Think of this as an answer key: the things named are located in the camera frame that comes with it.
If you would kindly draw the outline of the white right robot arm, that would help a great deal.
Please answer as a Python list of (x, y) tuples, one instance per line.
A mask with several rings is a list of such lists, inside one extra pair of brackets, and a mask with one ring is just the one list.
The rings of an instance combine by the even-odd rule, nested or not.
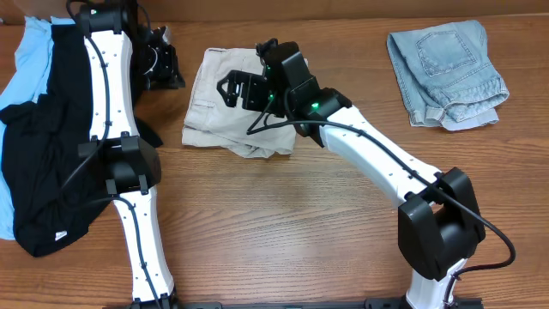
[(321, 88), (295, 42), (256, 47), (261, 74), (230, 70), (217, 82), (228, 107), (271, 114), (276, 127), (301, 136), (357, 167), (397, 208), (398, 246), (413, 270), (407, 292), (370, 298), (364, 308), (481, 308), (453, 294), (465, 264), (485, 238), (474, 190), (458, 168), (446, 173), (417, 160), (375, 129), (352, 101)]

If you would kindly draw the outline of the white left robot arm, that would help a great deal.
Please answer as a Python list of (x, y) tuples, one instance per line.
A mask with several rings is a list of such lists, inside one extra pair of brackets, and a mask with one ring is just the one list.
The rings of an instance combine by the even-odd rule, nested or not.
[(101, 203), (121, 218), (133, 275), (132, 308), (179, 308), (157, 216), (161, 180), (157, 147), (140, 134), (133, 88), (185, 85), (168, 27), (140, 24), (136, 1), (81, 2), (75, 24), (84, 35), (91, 72), (93, 117), (88, 142), (78, 147), (80, 169), (104, 185)]

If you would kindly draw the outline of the beige shorts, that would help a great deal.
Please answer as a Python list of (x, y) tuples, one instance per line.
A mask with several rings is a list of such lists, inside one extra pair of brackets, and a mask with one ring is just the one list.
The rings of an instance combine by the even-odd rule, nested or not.
[(248, 135), (247, 129), (260, 113), (226, 106), (216, 86), (231, 70), (259, 75), (262, 65), (252, 49), (208, 48), (204, 52), (184, 119), (182, 144), (226, 148), (244, 158), (292, 154), (296, 140), (292, 126)]

